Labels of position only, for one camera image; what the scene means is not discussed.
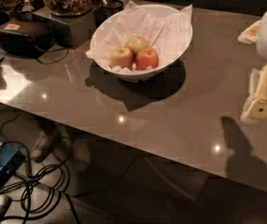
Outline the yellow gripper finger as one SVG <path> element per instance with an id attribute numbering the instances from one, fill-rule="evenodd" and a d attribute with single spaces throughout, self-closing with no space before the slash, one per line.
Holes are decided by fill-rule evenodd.
<path id="1" fill-rule="evenodd" d="M 255 120 L 267 118 L 267 64 L 261 70 L 253 69 L 250 74 L 245 116 Z"/>

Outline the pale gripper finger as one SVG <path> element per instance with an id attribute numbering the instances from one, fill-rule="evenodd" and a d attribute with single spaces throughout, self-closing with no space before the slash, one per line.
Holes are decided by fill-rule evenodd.
<path id="1" fill-rule="evenodd" d="M 257 42 L 260 21 L 255 21 L 238 36 L 238 41 L 243 44 L 255 44 Z"/>

